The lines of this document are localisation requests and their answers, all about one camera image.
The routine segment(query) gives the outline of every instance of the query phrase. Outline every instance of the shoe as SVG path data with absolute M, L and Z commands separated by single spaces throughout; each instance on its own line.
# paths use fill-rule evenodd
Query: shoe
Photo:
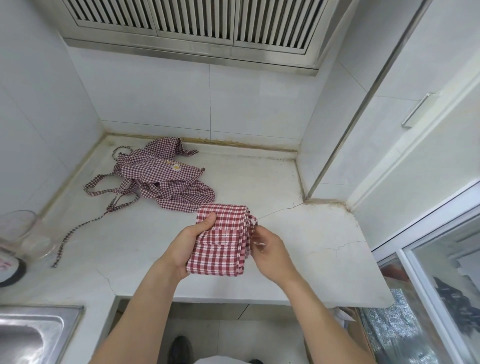
M 170 345 L 167 356 L 168 364 L 193 364 L 192 343 L 186 336 L 178 336 Z

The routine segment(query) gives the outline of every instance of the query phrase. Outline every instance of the hand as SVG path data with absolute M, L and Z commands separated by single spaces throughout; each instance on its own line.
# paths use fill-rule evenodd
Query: hand
M 288 255 L 288 251 L 278 235 L 273 234 L 263 226 L 255 227 L 252 235 L 252 256 L 258 270 L 280 288 L 296 279 L 301 279 L 300 273 Z
M 170 246 L 161 256 L 160 260 L 166 261 L 178 271 L 179 280 L 188 276 L 187 261 L 190 259 L 190 255 L 192 255 L 197 235 L 211 228 L 215 224 L 215 220 L 216 214 L 211 212 L 202 222 L 187 226 L 173 239 Z

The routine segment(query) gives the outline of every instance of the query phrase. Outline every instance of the metal handle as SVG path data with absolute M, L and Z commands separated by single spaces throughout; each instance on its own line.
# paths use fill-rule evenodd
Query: metal handle
M 436 93 L 429 92 L 419 101 L 419 103 L 413 108 L 413 110 L 410 112 L 410 114 L 408 114 L 408 116 L 405 118 L 405 120 L 403 120 L 403 123 L 401 124 L 402 128 L 405 128 L 405 129 L 411 129 L 412 128 L 411 126 L 406 125 L 407 122 L 411 119 L 413 114 L 415 114 L 417 112 L 417 110 L 420 109 L 420 106 L 422 106 L 423 103 L 432 95 L 436 95 Z

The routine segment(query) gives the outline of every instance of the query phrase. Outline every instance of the stainless steel sink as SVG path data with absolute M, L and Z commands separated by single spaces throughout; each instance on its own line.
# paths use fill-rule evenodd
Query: stainless steel sink
M 0 306 L 0 364 L 56 364 L 80 306 Z

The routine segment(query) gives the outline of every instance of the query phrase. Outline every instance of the white marble countertop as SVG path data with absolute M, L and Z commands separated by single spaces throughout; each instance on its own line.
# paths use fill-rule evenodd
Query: white marble countertop
M 101 215 L 113 194 L 90 197 L 82 186 L 112 171 L 111 151 L 135 148 L 148 140 L 108 136 L 95 150 L 45 216 L 63 235 Z M 327 306 L 387 307 L 391 293 L 354 216 L 340 205 L 308 205 L 301 199 L 292 153 L 226 146 L 185 144 L 200 153 L 178 160 L 205 167 L 201 180 L 216 192 L 216 202 L 247 205 L 261 225 L 282 237 L 292 260 Z M 101 182 L 98 190 L 117 187 Z M 84 316 L 62 364 L 90 359 L 116 296 L 130 297 L 151 264 L 195 214 L 161 209 L 140 199 L 80 228 L 65 246 L 58 268 L 52 259 L 29 267 L 18 283 L 0 290 L 0 304 L 82 304 Z M 190 275 L 180 282 L 175 301 L 288 304 L 284 293 L 264 278 L 252 259 L 242 276 Z

